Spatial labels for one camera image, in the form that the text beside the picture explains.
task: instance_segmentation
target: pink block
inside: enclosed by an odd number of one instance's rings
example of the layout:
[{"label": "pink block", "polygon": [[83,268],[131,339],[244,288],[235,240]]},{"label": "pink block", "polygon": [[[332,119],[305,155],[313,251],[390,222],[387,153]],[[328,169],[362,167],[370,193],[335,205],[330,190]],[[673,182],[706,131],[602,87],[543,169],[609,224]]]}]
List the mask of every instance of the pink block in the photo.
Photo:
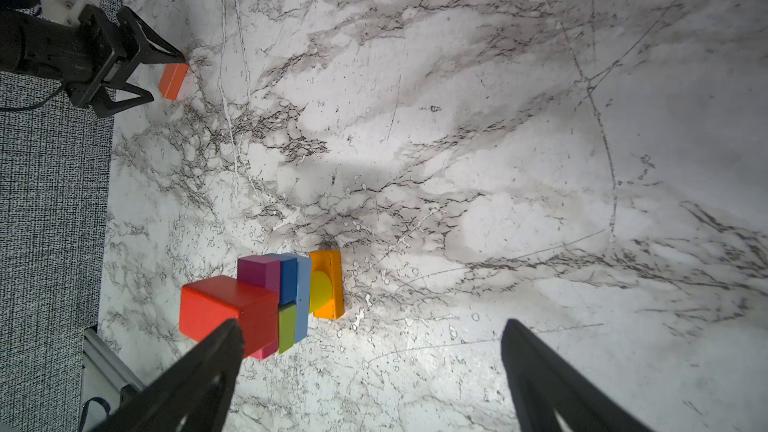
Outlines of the pink block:
[{"label": "pink block", "polygon": [[264,360],[277,352],[280,348],[280,341],[274,341],[272,344],[264,346],[262,349],[253,352],[250,356],[259,360]]},{"label": "pink block", "polygon": [[237,280],[280,295],[280,259],[249,255],[237,259]]}]

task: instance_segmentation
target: orange arch block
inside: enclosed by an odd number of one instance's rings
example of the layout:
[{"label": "orange arch block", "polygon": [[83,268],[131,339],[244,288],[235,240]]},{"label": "orange arch block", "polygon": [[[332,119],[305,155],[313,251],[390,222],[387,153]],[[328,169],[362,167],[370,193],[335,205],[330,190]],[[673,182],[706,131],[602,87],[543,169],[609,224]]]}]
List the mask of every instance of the orange arch block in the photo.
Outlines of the orange arch block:
[{"label": "orange arch block", "polygon": [[336,320],[344,315],[344,288],[341,280],[341,251],[319,250],[310,253],[312,272],[324,272],[331,279],[332,295],[327,304],[318,308],[314,315],[317,318]]}]

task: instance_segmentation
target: light blue block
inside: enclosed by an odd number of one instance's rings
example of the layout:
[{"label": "light blue block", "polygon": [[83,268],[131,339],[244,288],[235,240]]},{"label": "light blue block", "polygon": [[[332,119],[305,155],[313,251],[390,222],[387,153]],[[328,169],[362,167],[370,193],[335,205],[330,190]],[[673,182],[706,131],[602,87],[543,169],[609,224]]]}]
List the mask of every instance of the light blue block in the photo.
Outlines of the light blue block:
[{"label": "light blue block", "polygon": [[296,276],[296,342],[306,338],[306,326],[310,320],[310,285],[312,283],[312,259],[296,254],[282,254],[294,257],[299,263]]}]

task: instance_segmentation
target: blue block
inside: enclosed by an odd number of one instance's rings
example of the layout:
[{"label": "blue block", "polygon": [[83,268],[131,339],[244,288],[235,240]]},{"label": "blue block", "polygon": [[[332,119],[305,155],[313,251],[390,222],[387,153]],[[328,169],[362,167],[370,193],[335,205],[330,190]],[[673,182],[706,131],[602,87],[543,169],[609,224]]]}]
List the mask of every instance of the blue block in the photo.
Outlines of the blue block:
[{"label": "blue block", "polygon": [[306,326],[310,320],[310,285],[312,283],[312,259],[296,254],[283,254],[294,257],[299,264],[296,280],[296,342],[306,338]]},{"label": "blue block", "polygon": [[294,302],[299,261],[293,254],[266,254],[266,256],[280,259],[280,305]]}]

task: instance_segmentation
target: black cable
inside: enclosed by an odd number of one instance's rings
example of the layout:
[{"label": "black cable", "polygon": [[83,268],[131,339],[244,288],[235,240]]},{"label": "black cable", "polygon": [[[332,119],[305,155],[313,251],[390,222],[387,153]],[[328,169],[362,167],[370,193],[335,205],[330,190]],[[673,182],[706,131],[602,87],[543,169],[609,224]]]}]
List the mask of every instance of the black cable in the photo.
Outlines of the black cable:
[{"label": "black cable", "polygon": [[83,427],[85,427],[85,419],[88,417],[88,405],[91,402],[96,402],[97,404],[101,405],[101,407],[104,409],[104,412],[107,414],[107,417],[109,417],[109,402],[107,402],[105,399],[100,397],[92,397],[85,401],[85,404],[83,404],[83,411],[80,413],[80,425],[78,426],[78,432],[83,432]]},{"label": "black cable", "polygon": [[30,106],[26,106],[26,107],[0,107],[0,112],[26,112],[27,110],[38,109],[40,107],[43,107],[45,104],[48,103],[48,101],[56,97],[58,94],[62,93],[66,86],[67,84],[62,82],[61,86],[58,89],[56,89],[50,96],[45,97],[42,101],[38,103],[32,104]]}]

